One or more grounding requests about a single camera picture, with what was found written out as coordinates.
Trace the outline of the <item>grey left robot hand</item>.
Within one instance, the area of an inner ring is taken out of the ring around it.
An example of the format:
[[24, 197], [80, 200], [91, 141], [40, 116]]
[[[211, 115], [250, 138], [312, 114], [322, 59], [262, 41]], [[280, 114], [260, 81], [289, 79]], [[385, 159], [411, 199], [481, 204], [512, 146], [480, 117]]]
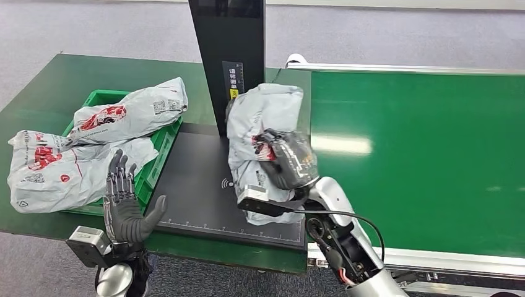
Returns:
[[157, 198], [153, 211], [143, 215], [135, 195], [134, 163], [126, 169], [128, 156], [119, 148], [113, 155], [106, 176], [103, 197], [106, 233], [114, 243], [142, 243], [153, 232], [167, 211], [167, 197]]

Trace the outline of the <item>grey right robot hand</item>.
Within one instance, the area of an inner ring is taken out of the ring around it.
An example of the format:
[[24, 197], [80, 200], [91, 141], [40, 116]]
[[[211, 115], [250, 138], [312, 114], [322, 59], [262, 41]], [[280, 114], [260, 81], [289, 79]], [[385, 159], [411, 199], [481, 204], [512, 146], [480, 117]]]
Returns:
[[317, 156], [301, 132], [269, 128], [254, 139], [270, 149], [269, 156], [259, 165], [275, 187], [291, 191], [319, 179]]

